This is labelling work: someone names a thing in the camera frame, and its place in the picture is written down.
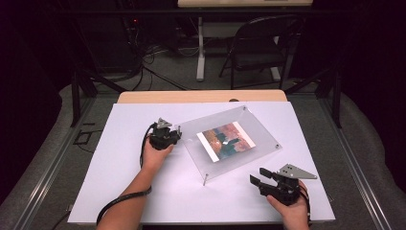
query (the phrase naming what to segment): clear acrylic stand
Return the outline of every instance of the clear acrylic stand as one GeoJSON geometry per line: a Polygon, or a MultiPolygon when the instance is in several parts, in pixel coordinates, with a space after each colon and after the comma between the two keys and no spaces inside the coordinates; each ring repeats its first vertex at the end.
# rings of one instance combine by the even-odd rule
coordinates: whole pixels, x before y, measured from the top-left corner
{"type": "Polygon", "coordinates": [[[206,184],[207,180],[234,170],[262,157],[263,155],[282,149],[281,144],[275,140],[246,105],[191,120],[179,124],[176,127],[180,127],[182,130],[181,142],[188,149],[194,164],[200,171],[204,181],[203,185],[206,184]],[[242,141],[237,140],[238,144],[235,144],[236,140],[228,140],[227,137],[224,138],[221,131],[218,131],[218,127],[224,127],[235,123],[239,124],[240,128],[243,129],[243,134],[239,133],[238,136],[241,137],[242,135],[243,139],[250,139],[249,141],[252,141],[253,145],[251,148],[242,151],[235,150],[237,149],[237,145],[240,145],[242,141]],[[210,140],[202,142],[202,133],[207,133],[207,131],[213,130],[217,132],[215,134],[216,138],[221,139],[216,140],[221,143],[221,148],[227,150],[233,149],[233,154],[222,157],[221,153],[217,153],[219,159],[214,161],[211,156],[213,153],[208,153],[208,144],[212,142],[210,140]]]}

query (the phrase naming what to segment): silver metal plate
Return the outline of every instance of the silver metal plate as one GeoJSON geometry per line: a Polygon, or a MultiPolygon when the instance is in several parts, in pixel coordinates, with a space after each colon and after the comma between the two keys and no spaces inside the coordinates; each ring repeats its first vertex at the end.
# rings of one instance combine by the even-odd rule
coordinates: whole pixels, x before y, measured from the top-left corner
{"type": "Polygon", "coordinates": [[[316,175],[301,170],[298,167],[291,164],[286,164],[285,166],[283,166],[280,170],[277,171],[277,174],[292,179],[317,179],[316,175]]]}
{"type": "Polygon", "coordinates": [[[172,126],[171,123],[165,121],[165,120],[162,119],[162,118],[159,118],[159,119],[158,119],[158,125],[157,125],[156,127],[157,127],[157,128],[164,128],[164,127],[171,127],[171,126],[172,126]]]}

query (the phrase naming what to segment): white tabletop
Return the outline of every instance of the white tabletop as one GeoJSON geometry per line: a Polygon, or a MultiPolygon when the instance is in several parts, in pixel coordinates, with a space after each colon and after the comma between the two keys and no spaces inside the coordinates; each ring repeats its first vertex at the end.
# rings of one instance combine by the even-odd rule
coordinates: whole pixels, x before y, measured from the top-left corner
{"type": "Polygon", "coordinates": [[[249,181],[259,168],[276,171],[286,163],[317,175],[304,180],[309,190],[311,219],[334,220],[321,178],[311,158],[291,103],[122,103],[115,104],[68,222],[95,223],[101,208],[116,198],[138,170],[147,128],[163,117],[181,124],[247,105],[283,149],[209,180],[202,176],[180,141],[159,171],[148,196],[143,224],[239,224],[281,222],[281,216],[249,181]]]}
{"type": "Polygon", "coordinates": [[[180,8],[306,7],[313,0],[178,0],[180,8]]]}

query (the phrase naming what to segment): black chair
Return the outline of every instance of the black chair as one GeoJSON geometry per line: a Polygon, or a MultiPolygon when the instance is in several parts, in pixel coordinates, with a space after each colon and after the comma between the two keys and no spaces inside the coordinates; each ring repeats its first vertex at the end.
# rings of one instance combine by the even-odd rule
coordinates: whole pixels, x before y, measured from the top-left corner
{"type": "Polygon", "coordinates": [[[226,68],[231,68],[231,89],[260,84],[274,83],[271,81],[234,86],[234,71],[251,71],[281,67],[279,88],[282,89],[283,75],[286,66],[289,46],[301,27],[303,20],[296,15],[267,16],[253,19],[242,25],[236,36],[228,44],[228,56],[219,74],[223,75],[226,68]]]}

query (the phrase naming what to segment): gray carpet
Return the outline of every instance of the gray carpet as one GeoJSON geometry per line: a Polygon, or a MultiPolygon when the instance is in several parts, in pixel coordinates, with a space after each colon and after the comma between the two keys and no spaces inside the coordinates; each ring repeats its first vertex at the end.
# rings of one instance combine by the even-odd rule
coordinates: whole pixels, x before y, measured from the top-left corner
{"type": "MultiPolygon", "coordinates": [[[[146,65],[153,71],[171,78],[190,89],[228,89],[229,76],[223,78],[217,75],[223,63],[224,57],[222,46],[216,46],[221,40],[214,40],[213,49],[209,49],[206,60],[206,79],[203,82],[195,80],[196,58],[184,57],[163,52],[155,55],[153,63],[146,65]]],[[[265,78],[266,72],[262,73],[255,81],[265,78]]],[[[130,90],[140,76],[118,82],[119,85],[130,90]]],[[[48,139],[38,152],[26,173],[23,175],[11,195],[0,206],[0,229],[12,229],[18,222],[21,214],[31,198],[36,183],[53,163],[57,153],[61,151],[61,145],[72,132],[73,138],[68,143],[66,151],[61,159],[56,177],[53,178],[51,187],[45,191],[43,200],[39,200],[37,209],[34,209],[31,219],[27,221],[27,229],[51,229],[53,225],[66,213],[66,206],[73,204],[78,195],[81,183],[86,174],[87,167],[95,150],[101,130],[107,121],[112,104],[117,101],[118,94],[96,83],[100,94],[90,102],[90,109],[77,128],[70,128],[72,121],[72,102],[70,88],[60,92],[63,98],[63,107],[58,121],[51,131],[48,139]],[[91,133],[87,144],[74,145],[75,138],[79,133],[91,133]]],[[[315,85],[309,85],[302,92],[312,92],[315,85]]],[[[256,88],[275,88],[276,84],[264,85],[256,88]]],[[[149,73],[144,78],[137,90],[179,90],[178,87],[169,84],[149,73]]],[[[312,153],[314,162],[319,171],[326,191],[333,199],[331,206],[337,220],[325,223],[313,223],[311,229],[377,229],[373,221],[368,205],[361,196],[359,186],[350,173],[346,161],[345,150],[341,140],[337,137],[336,130],[331,124],[329,114],[324,110],[325,101],[317,100],[312,94],[298,94],[289,96],[302,126],[304,137],[312,153]]],[[[376,199],[382,208],[385,217],[393,229],[406,229],[406,220],[400,215],[406,213],[406,197],[391,179],[391,175],[384,165],[384,149],[379,137],[369,123],[368,119],[358,110],[355,104],[343,95],[341,121],[349,142],[350,149],[355,155],[362,172],[364,172],[369,185],[371,185],[376,199]]],[[[82,135],[79,142],[86,142],[88,136],[82,135]]],[[[273,226],[210,226],[201,229],[270,229],[273,226]]],[[[66,223],[66,219],[57,229],[94,229],[94,226],[78,226],[66,223]]],[[[158,229],[154,226],[145,226],[145,229],[158,229]]],[[[159,229],[188,229],[187,227],[161,226],[159,229]]]]}

